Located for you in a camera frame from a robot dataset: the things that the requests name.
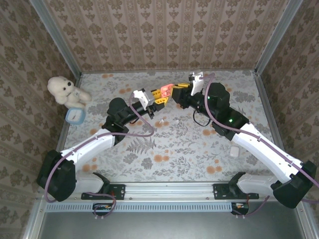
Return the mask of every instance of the small clock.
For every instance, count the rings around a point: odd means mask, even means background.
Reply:
[[[81,108],[70,108],[65,120],[70,124],[81,124],[85,118],[85,112]]]

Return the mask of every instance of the teddy bear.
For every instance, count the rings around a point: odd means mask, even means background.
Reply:
[[[89,93],[74,86],[63,76],[52,77],[48,81],[48,90],[55,97],[55,101],[67,108],[85,108],[79,101],[88,102],[92,98]]]

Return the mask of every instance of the patterned tablecloth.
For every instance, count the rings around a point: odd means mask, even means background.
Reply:
[[[188,82],[189,72],[84,74],[81,88],[91,93],[86,118],[81,125],[71,125],[65,148],[94,134],[104,124],[111,99],[128,102],[133,90],[158,89],[169,83]],[[272,140],[258,90],[251,71],[215,71],[231,94],[231,107],[248,117],[268,139]],[[215,181],[229,180],[238,171],[259,175],[271,172],[253,155],[240,148],[238,158],[229,156],[234,143],[219,136],[211,126],[201,127],[192,119],[193,110],[183,110],[172,99],[155,113],[155,128],[148,138],[125,137],[113,148],[103,151],[84,165],[83,171],[97,171],[112,182]],[[207,118],[196,115],[206,124]],[[128,124],[131,133],[146,134],[150,129],[141,120]]]

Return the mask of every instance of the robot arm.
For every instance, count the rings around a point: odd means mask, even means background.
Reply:
[[[202,73],[189,75],[190,83],[170,84],[169,87],[164,87],[164,92],[161,90],[147,92],[144,89],[134,91],[134,96],[138,98],[139,101],[132,104],[132,106],[140,115],[148,114],[150,118],[153,118],[154,112],[163,109],[168,101],[168,96],[171,95],[173,100],[180,104],[183,109],[192,107],[198,113],[209,117],[204,105],[204,95],[202,93],[203,80],[201,77]],[[210,112],[220,123],[260,135],[259,139],[263,138],[266,140],[281,153],[285,154],[295,165],[306,171],[311,177],[315,177],[316,167],[314,164],[310,161],[303,164],[300,160],[293,158],[277,148],[273,143],[262,136],[262,134],[249,123],[249,120],[245,116],[231,108],[229,105],[230,95],[222,84],[211,84],[208,99]],[[124,135],[99,137],[100,135],[106,132],[127,133],[129,130],[125,125],[138,119],[137,115],[134,114],[122,98],[111,100],[107,113],[108,117],[102,129],[85,141],[92,138],[96,138],[96,140],[91,141],[80,150],[71,154],[71,156],[61,163],[58,170],[53,174],[48,192],[57,201],[65,200],[73,192],[104,193],[103,186],[109,184],[109,181],[98,173],[91,175],[83,174],[81,173],[81,169],[83,165],[96,154],[118,144],[125,137]],[[239,172],[231,180],[232,185],[230,185],[230,187],[232,187],[232,192],[236,193],[236,191],[240,190],[244,193],[259,193],[275,196],[283,205],[294,208],[313,185],[309,179],[260,140],[244,133],[237,133],[225,129],[214,122],[212,126],[221,136],[226,137],[230,141],[234,141],[250,151],[274,173],[274,176],[258,176]],[[56,162],[61,159],[62,156],[72,152],[77,146],[62,152],[56,152],[55,150],[48,152],[37,179],[38,184],[42,188],[44,188],[48,174]]]

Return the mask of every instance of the black cable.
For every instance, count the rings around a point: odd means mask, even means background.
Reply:
[[[130,124],[135,124],[138,120],[139,120],[139,118],[137,118],[133,123],[130,122]]]
[[[209,119],[209,121],[208,121],[208,123],[207,123],[206,125],[202,125],[202,124],[198,123],[198,122],[196,121],[196,119],[195,119],[195,113],[196,113],[196,110],[194,110],[194,113],[193,113],[193,120],[195,121],[196,124],[198,124],[198,125],[200,125],[200,126],[202,126],[202,127],[206,127],[206,126],[209,125],[210,119]]]

